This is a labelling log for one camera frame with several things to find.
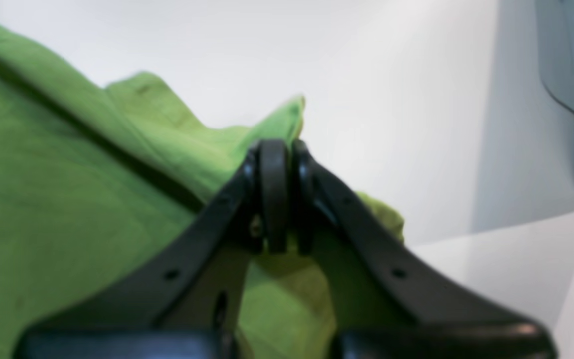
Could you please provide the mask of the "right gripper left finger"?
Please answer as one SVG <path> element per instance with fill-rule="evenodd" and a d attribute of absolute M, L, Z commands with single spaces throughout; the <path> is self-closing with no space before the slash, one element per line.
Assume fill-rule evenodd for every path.
<path fill-rule="evenodd" d="M 82 302 L 30 326 L 16 359 L 236 359 L 253 255 L 287 252 L 285 141 L 264 139 L 199 217 L 158 255 Z"/>

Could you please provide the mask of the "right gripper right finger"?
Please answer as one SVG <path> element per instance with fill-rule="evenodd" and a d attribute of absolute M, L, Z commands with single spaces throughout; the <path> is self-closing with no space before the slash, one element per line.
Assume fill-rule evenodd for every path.
<path fill-rule="evenodd" d="M 556 359 L 538 321 L 440 274 L 390 234 L 344 182 L 292 146 L 298 251 L 328 282 L 330 359 Z"/>

